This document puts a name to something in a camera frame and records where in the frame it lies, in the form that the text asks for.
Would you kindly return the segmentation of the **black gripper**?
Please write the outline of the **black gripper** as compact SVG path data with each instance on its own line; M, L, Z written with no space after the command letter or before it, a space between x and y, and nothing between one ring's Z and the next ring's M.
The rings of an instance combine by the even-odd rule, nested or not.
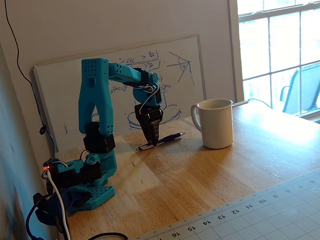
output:
M161 107L137 104L134 111L147 143L156 146L159 140L159 125L163 120Z

